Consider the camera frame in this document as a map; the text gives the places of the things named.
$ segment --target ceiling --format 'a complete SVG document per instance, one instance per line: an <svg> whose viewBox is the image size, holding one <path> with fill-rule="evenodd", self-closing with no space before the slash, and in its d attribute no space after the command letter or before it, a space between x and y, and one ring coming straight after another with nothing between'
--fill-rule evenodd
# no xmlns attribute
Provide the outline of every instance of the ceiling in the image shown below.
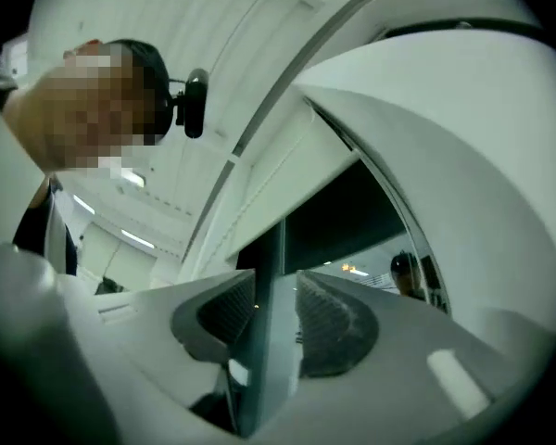
<svg viewBox="0 0 556 445"><path fill-rule="evenodd" d="M281 122L302 103L297 94L287 94L258 124L255 137L251 130L243 136L301 47L345 3L37 0L29 30L31 76L58 63L65 49L93 38L121 37L155 45L172 78L196 67L210 72L201 139L188 139L173 125L161 146L124 153L123 165L146 178L144 189L112 180L108 171L75 172L63 176L63 184L95 209L96 223L141 236L155 244L156 255L181 259L227 163L254 164Z"/></svg>

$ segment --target man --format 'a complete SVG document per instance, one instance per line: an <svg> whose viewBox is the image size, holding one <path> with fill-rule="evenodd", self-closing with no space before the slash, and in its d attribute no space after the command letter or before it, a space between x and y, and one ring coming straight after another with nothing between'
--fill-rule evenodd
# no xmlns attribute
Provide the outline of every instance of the man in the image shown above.
<svg viewBox="0 0 556 445"><path fill-rule="evenodd" d="M0 58L0 112L10 132L0 127L0 150L8 151L0 154L0 170L26 167L7 174L20 191L37 183L39 174L29 174L36 168L44 178L24 205L22 219L15 219L15 206L9 219L0 220L0 240L10 232L9 224L18 223L16 246L46 257L58 273L76 274L76 250L55 209L50 176L95 167L99 157L119 155L122 146L158 143L169 130L163 116L168 101L165 64L158 50L143 42L92 40L66 51L61 64L27 88L18 88ZM8 194L0 193L0 209L25 198L16 190Z"/></svg>
<svg viewBox="0 0 556 445"><path fill-rule="evenodd" d="M402 250L391 260L391 277L402 297L424 301L424 293L420 289L418 261L412 254Z"/></svg>

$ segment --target fluorescent light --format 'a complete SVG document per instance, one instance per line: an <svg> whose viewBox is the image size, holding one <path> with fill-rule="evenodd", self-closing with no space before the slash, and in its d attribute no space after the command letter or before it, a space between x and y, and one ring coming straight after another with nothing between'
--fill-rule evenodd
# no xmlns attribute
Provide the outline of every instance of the fluorescent light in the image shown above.
<svg viewBox="0 0 556 445"><path fill-rule="evenodd" d="M121 233L123 235L128 236L130 239L133 239L136 242L139 242L140 244L144 244L145 246L147 246L148 248L155 248L154 244L150 244L148 241L145 241L144 239L141 239L140 237L138 237L137 235L133 235L130 234L128 231L124 231L123 229L121 230Z"/></svg>
<svg viewBox="0 0 556 445"><path fill-rule="evenodd" d="M137 173L134 173L132 170L122 170L121 176L128 180L130 183L135 184L141 188L145 187L145 179L144 177L140 176Z"/></svg>
<svg viewBox="0 0 556 445"><path fill-rule="evenodd" d="M73 195L73 197L74 197L74 201L80 204L83 208L85 208L91 214L95 214L95 210L91 208L88 204L86 204L84 201L82 201L79 197L77 197L76 195Z"/></svg>
<svg viewBox="0 0 556 445"><path fill-rule="evenodd" d="M355 273L356 275L360 275L361 277L368 277L369 274L363 271L357 271L356 269L352 269L350 273Z"/></svg>

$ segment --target ceiling light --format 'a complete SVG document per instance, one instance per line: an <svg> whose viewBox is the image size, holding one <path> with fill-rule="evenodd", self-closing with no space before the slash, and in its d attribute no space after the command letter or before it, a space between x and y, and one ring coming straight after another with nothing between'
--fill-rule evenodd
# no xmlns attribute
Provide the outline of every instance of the ceiling light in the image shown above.
<svg viewBox="0 0 556 445"><path fill-rule="evenodd" d="M350 273L355 273L356 275L360 275L362 277L368 277L369 274L363 271L357 271L356 269L350 269Z"/></svg>
<svg viewBox="0 0 556 445"><path fill-rule="evenodd" d="M130 239L133 239L136 242L139 242L140 244L144 244L145 246L147 246L148 248L155 248L154 244L149 243L148 241L145 241L144 239L141 239L140 237L138 237L137 235L133 235L130 234L128 231L124 231L123 229L121 230L121 233L123 235L128 236Z"/></svg>
<svg viewBox="0 0 556 445"><path fill-rule="evenodd" d="M135 184L141 188L145 187L145 178L140 176L138 173L134 173L132 170L122 170L121 176L128 180L130 183Z"/></svg>
<svg viewBox="0 0 556 445"><path fill-rule="evenodd" d="M73 195L73 197L74 197L74 201L80 204L83 208L85 208L91 214L95 214L95 210L91 208L88 204L86 204L84 201L82 201L79 197L77 197L76 195Z"/></svg>

